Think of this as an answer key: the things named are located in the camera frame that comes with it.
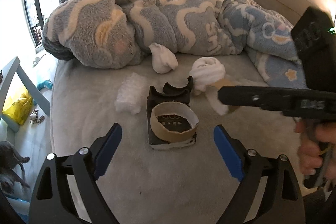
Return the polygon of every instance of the metal screw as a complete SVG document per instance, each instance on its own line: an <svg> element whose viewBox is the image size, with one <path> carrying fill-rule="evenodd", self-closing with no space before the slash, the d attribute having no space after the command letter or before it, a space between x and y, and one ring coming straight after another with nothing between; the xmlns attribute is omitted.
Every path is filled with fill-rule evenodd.
<svg viewBox="0 0 336 224"><path fill-rule="evenodd" d="M87 153L89 153L89 149L87 147L83 147L79 150L79 153L81 155L86 155Z"/></svg>
<svg viewBox="0 0 336 224"><path fill-rule="evenodd" d="M52 160L53 158L55 158L55 154L54 153L50 153L47 155L47 159L48 160Z"/></svg>
<svg viewBox="0 0 336 224"><path fill-rule="evenodd" d="M288 160L288 157L287 157L286 155L281 155L281 156L280 156L280 159L281 159L282 161L287 161L287 160Z"/></svg>
<svg viewBox="0 0 336 224"><path fill-rule="evenodd" d="M254 157L254 156L257 154L257 152L256 152L255 150L253 150L253 149L250 149L247 153L248 153L251 157Z"/></svg>

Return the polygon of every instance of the cat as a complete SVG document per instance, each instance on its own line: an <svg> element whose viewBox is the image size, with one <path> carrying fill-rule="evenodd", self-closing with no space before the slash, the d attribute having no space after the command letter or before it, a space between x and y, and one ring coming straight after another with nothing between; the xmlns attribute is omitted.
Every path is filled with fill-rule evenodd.
<svg viewBox="0 0 336 224"><path fill-rule="evenodd" d="M25 168L23 164L29 160L29 157L22 157L10 142L0 142L0 183L4 191L13 193L13 187L16 181L21 183L22 186L30 188L29 185L12 170L19 164L24 174Z"/></svg>

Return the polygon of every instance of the human hand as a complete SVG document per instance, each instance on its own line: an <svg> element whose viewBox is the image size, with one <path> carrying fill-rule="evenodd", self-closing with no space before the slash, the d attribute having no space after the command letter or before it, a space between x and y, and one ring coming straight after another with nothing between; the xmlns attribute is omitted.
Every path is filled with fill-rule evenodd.
<svg viewBox="0 0 336 224"><path fill-rule="evenodd" d="M300 159L300 170L304 175L314 175L315 169L322 166L320 148L317 143L308 139L305 134L305 122L301 120L296 124L295 132L301 133L301 146L298 149ZM315 135L318 141L336 144L336 123L325 123L316 126ZM334 150L333 159L330 161L325 178L336 179L336 151Z"/></svg>

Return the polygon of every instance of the yellow star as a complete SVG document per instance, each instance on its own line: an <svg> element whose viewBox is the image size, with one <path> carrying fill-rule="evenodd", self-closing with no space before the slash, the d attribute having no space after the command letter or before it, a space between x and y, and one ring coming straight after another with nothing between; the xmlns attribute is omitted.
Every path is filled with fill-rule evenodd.
<svg viewBox="0 0 336 224"><path fill-rule="evenodd" d="M285 75L287 76L287 78L290 80L290 81L294 81L297 79L297 75L296 75L297 71L296 70L292 70L292 69L289 69Z"/></svg>

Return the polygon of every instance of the gray patterned blanket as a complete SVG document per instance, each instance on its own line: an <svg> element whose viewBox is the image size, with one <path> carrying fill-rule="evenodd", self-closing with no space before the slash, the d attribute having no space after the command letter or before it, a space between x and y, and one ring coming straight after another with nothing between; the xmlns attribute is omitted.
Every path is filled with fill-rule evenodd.
<svg viewBox="0 0 336 224"><path fill-rule="evenodd" d="M253 0L69 0L48 18L42 44L58 59L113 69L140 64L153 42L199 56L245 49L266 83L303 88L292 27Z"/></svg>

